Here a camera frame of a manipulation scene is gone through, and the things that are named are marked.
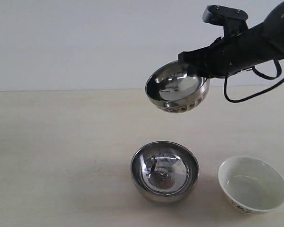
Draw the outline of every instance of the stainless steel bowl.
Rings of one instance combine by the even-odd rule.
[[[210,79],[187,74],[187,64],[170,62],[148,79],[145,92],[159,109],[183,113],[197,107],[206,97]]]
[[[147,199],[174,203],[186,198],[199,178],[199,164],[185,147],[156,141],[140,148],[131,161],[134,185]]]

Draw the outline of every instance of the bowl rim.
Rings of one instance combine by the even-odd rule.
[[[221,172],[222,166],[223,166],[226,162],[229,162],[230,160],[232,160],[232,159],[237,159],[237,158],[253,159],[253,160],[256,160],[256,161],[258,161],[258,162],[262,162],[262,163],[266,164],[268,167],[270,167],[271,169],[273,169],[273,170],[276,171],[276,173],[281,177],[281,179],[282,179],[282,181],[283,181],[283,183],[284,183],[284,177],[283,177],[283,176],[281,175],[281,173],[280,173],[276,168],[274,168],[271,164],[269,164],[269,163],[263,161],[262,159],[259,159],[259,158],[253,157],[253,156],[237,155],[237,156],[232,156],[232,157],[229,157],[229,158],[225,159],[225,160],[220,164],[220,166],[219,166],[219,168],[218,168],[218,181],[219,181],[219,185],[220,185],[220,187],[222,188],[223,192],[224,192],[230,199],[234,200],[234,201],[235,201],[237,204],[239,204],[240,206],[245,207],[245,208],[247,208],[247,209],[249,209],[249,210],[252,210],[252,211],[255,211],[255,212],[271,212],[271,211],[275,211],[275,210],[279,209],[280,207],[282,207],[282,206],[284,205],[284,200],[283,200],[283,202],[282,202],[280,205],[278,205],[278,206],[276,206],[276,207],[274,207],[274,208],[263,209],[263,210],[261,210],[261,209],[256,209],[256,208],[252,208],[252,207],[246,206],[246,205],[243,204],[243,203],[238,202],[236,199],[234,199],[232,196],[229,195],[229,193],[225,190],[223,184],[221,183],[220,172]]]
[[[158,105],[160,107],[166,107],[168,105],[173,104],[173,107],[179,107],[181,105],[186,104],[184,101],[186,99],[188,99],[189,97],[194,97],[193,100],[197,100],[204,92],[209,90],[209,88],[210,88],[210,78],[201,78],[202,82],[203,82],[202,85],[200,87],[198,87],[198,89],[194,93],[190,94],[189,96],[187,96],[185,98],[181,98],[181,99],[173,100],[173,101],[167,101],[167,100],[166,101],[161,101],[161,100],[157,100],[157,99],[152,98],[148,94],[147,89],[148,89],[149,82],[152,80],[153,76],[156,75],[159,71],[162,71],[165,67],[173,65],[173,64],[175,64],[177,62],[178,62],[178,60],[166,63],[165,65],[161,66],[156,71],[154,71],[151,74],[151,76],[147,79],[145,87],[144,87],[144,92],[146,93],[146,96],[149,98],[149,100],[151,100],[151,102],[153,104]]]
[[[168,143],[168,144],[176,145],[177,147],[180,147],[180,148],[184,149],[185,151],[187,151],[187,152],[193,157],[193,159],[195,160],[198,173],[196,174],[196,177],[193,179],[192,184],[190,184],[190,186],[187,187],[186,190],[184,190],[184,191],[182,191],[182,192],[180,192],[180,193],[176,193],[176,194],[161,195],[161,194],[156,194],[156,193],[154,193],[154,192],[152,192],[152,191],[146,190],[144,187],[142,187],[142,186],[135,180],[135,177],[134,177],[134,175],[133,175],[133,161],[134,161],[134,159],[135,159],[136,156],[142,151],[142,149],[144,149],[145,147],[147,147],[147,146],[149,146],[149,145],[151,145],[151,144],[156,144],[156,143]],[[175,196],[180,196],[180,195],[182,195],[182,194],[187,193],[188,191],[190,191],[192,188],[195,187],[196,183],[197,183],[198,180],[199,180],[199,175],[200,175],[199,162],[198,162],[197,158],[194,156],[194,154],[193,154],[189,149],[187,149],[186,147],[184,147],[183,145],[178,144],[178,143],[175,143],[175,142],[167,141],[167,140],[157,140],[157,141],[149,142],[149,143],[143,145],[142,147],[140,147],[140,148],[135,152],[135,154],[134,154],[133,157],[132,157],[131,164],[130,164],[130,169],[131,169],[131,176],[132,176],[132,179],[134,179],[135,183],[139,186],[140,189],[146,191],[147,193],[150,193],[150,194],[155,195],[155,196],[160,196],[160,197],[175,197]]]

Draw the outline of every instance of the wooden table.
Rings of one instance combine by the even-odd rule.
[[[233,87],[234,98],[263,87]],[[200,164],[196,189],[172,207],[134,187],[133,154],[170,140]],[[221,162],[250,155],[284,176],[284,86],[242,104],[212,87],[196,109],[157,109],[144,90],[0,93],[0,227],[284,227],[284,206],[249,216],[224,198]]]

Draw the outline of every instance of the white ceramic bowl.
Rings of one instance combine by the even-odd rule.
[[[226,159],[219,167],[218,179],[227,200],[241,212],[261,214],[284,205],[284,178],[257,158]]]

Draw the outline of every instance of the white wall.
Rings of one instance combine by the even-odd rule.
[[[280,2],[0,0],[0,91],[142,88],[178,53],[223,34],[202,21],[207,4],[245,10],[251,27]],[[275,74],[272,62],[259,69]],[[230,83],[268,84],[251,72]]]

